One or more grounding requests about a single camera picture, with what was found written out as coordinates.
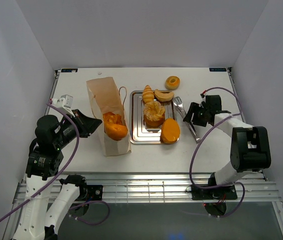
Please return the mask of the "braided pastry piece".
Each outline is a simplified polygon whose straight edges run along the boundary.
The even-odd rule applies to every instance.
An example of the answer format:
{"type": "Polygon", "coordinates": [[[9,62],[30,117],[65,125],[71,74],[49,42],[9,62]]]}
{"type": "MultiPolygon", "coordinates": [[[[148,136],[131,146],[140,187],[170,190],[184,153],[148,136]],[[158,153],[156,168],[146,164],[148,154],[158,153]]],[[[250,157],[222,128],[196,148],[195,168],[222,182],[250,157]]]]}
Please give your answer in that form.
{"type": "Polygon", "coordinates": [[[114,114],[113,112],[104,113],[103,120],[105,123],[123,125],[122,116],[120,114],[114,114]]]}

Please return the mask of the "metal serving tongs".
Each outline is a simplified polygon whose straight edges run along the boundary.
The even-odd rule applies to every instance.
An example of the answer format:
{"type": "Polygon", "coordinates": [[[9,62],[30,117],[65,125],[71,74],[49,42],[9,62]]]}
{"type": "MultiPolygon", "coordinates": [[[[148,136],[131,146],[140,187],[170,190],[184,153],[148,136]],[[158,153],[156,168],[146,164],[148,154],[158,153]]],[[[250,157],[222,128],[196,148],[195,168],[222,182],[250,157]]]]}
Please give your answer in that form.
{"type": "MultiPolygon", "coordinates": [[[[186,113],[186,110],[184,108],[183,101],[181,100],[181,98],[179,96],[174,97],[172,99],[172,103],[173,103],[176,111],[180,114],[181,118],[184,119],[186,117],[187,113],[186,113]]],[[[195,142],[197,144],[199,144],[201,142],[201,139],[199,138],[197,131],[195,130],[195,127],[187,121],[184,121],[184,123],[186,124],[189,131],[191,132],[193,138],[195,139],[195,142]]]]}

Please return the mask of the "long scored baguette loaf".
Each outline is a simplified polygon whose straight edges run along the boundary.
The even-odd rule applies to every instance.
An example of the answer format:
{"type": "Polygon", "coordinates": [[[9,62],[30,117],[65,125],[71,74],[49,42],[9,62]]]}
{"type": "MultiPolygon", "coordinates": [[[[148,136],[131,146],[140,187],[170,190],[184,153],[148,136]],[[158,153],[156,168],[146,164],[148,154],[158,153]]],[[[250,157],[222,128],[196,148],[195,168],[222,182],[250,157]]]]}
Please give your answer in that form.
{"type": "Polygon", "coordinates": [[[128,134],[128,128],[125,125],[106,122],[104,124],[106,135],[114,141],[120,141],[128,134]]]}

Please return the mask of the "beige paper bag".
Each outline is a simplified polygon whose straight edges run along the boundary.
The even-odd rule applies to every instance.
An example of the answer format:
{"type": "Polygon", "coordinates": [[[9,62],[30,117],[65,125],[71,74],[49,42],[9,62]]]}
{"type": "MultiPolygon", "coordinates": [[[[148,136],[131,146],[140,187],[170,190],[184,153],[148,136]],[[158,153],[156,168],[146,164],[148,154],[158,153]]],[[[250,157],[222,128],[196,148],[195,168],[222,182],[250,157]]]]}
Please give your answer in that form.
{"type": "Polygon", "coordinates": [[[95,118],[102,120],[97,133],[103,154],[113,157],[130,153],[131,142],[124,108],[127,88],[117,87],[112,77],[88,80],[86,86],[91,112],[95,118]]]}

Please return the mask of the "round smooth bun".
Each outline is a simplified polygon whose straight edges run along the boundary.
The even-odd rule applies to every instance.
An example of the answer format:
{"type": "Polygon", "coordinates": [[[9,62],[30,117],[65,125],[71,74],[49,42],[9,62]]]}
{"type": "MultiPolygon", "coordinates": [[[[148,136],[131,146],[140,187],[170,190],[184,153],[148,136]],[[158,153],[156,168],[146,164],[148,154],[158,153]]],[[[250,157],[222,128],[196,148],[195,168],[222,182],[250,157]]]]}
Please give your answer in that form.
{"type": "Polygon", "coordinates": [[[180,134],[181,130],[178,122],[173,118],[167,118],[161,127],[161,140],[165,144],[173,144],[178,141],[180,134]]]}

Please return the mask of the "glazed ring donut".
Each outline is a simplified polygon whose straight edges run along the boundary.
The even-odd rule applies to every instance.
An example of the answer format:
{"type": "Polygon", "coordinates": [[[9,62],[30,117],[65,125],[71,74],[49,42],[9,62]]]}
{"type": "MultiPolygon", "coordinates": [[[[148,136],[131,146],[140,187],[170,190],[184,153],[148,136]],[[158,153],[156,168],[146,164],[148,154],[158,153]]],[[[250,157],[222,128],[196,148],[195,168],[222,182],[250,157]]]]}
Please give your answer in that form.
{"type": "Polygon", "coordinates": [[[177,76],[169,76],[165,81],[165,88],[175,90],[180,86],[181,80],[177,76]]]}

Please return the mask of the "sugared flower bun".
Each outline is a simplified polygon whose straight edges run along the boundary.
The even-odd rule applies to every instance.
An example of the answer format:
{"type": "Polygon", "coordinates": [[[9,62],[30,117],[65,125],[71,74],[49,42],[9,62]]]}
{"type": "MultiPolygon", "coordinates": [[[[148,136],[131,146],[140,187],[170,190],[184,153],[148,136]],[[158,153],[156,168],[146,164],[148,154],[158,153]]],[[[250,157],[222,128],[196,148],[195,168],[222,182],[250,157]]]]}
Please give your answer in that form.
{"type": "Polygon", "coordinates": [[[150,127],[159,127],[165,121],[165,113],[165,107],[159,101],[151,101],[144,105],[144,121],[150,127]]]}

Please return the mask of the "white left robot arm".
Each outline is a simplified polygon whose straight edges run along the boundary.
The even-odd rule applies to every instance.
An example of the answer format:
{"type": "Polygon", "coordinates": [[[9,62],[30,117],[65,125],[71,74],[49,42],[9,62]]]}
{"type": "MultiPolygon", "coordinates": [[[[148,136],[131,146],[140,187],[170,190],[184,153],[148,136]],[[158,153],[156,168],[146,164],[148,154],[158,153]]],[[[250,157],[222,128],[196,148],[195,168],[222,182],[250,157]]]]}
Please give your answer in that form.
{"type": "Polygon", "coordinates": [[[21,217],[13,235],[15,240],[56,240],[60,225],[75,200],[87,196],[86,179],[69,175],[61,179],[61,190],[53,204],[49,198],[54,177],[64,158],[62,149],[72,140],[88,138],[102,124],[102,120],[82,114],[78,109],[62,120],[45,115],[36,123],[36,138],[32,142],[26,167],[25,199],[21,217]]]}

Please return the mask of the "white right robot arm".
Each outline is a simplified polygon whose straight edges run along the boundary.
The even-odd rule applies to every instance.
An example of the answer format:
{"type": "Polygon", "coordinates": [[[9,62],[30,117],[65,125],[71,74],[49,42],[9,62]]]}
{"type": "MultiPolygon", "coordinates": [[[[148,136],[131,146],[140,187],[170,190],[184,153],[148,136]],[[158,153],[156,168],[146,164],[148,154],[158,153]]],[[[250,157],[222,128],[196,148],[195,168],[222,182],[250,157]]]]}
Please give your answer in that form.
{"type": "Polygon", "coordinates": [[[271,165],[267,129],[252,126],[239,120],[235,113],[222,109],[219,95],[201,94],[202,102],[192,102],[184,122],[205,127],[211,125],[227,134],[230,139],[230,160],[220,170],[212,173],[206,185],[192,185],[193,200],[235,200],[235,182],[252,172],[259,172],[271,165]]]}

